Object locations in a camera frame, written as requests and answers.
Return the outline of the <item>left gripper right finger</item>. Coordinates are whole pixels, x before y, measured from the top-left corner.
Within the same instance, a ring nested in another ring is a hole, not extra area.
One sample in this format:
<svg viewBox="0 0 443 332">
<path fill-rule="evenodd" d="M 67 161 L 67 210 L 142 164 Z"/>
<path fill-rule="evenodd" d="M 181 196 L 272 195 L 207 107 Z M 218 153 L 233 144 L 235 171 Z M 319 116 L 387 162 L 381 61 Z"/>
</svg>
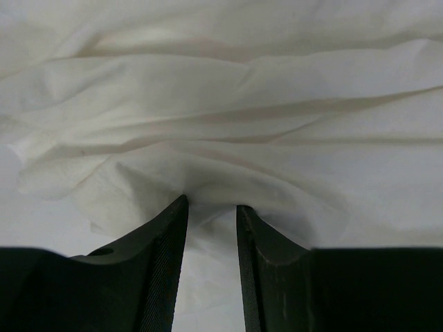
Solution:
<svg viewBox="0 0 443 332">
<path fill-rule="evenodd" d="M 236 211 L 247 331 L 441 331 L 442 250 L 307 250 Z"/>
</svg>

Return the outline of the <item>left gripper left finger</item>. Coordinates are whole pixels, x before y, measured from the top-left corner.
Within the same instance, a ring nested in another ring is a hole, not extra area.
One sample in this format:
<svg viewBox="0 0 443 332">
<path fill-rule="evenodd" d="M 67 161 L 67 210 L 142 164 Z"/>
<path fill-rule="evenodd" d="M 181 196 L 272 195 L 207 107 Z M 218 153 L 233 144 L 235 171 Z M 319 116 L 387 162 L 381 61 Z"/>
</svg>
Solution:
<svg viewBox="0 0 443 332">
<path fill-rule="evenodd" d="M 170 331 L 188 227 L 180 196 L 88 255 L 1 249 L 2 331 Z"/>
</svg>

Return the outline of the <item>white tank top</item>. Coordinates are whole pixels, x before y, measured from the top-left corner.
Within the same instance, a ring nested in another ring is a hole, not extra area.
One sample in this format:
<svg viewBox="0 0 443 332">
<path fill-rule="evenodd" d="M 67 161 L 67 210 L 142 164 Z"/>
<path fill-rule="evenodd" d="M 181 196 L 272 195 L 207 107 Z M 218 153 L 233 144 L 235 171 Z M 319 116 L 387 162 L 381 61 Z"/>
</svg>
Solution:
<svg viewBox="0 0 443 332">
<path fill-rule="evenodd" d="M 114 236 L 185 194 L 304 246 L 441 246 L 442 2 L 2 1 L 1 142 Z"/>
</svg>

